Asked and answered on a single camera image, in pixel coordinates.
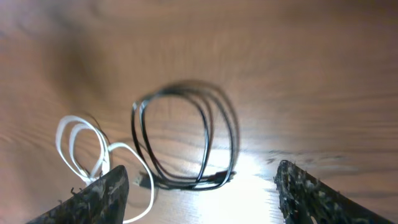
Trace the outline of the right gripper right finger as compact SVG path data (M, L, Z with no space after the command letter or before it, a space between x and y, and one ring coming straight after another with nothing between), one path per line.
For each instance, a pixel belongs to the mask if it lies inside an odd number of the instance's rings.
M282 160L274 182L279 208L291 224L388 224L391 221L341 195L288 160Z

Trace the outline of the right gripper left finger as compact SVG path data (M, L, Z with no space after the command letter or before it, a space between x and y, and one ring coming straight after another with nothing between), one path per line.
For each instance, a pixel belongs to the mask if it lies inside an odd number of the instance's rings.
M29 224L122 224L129 193L127 170L120 165Z

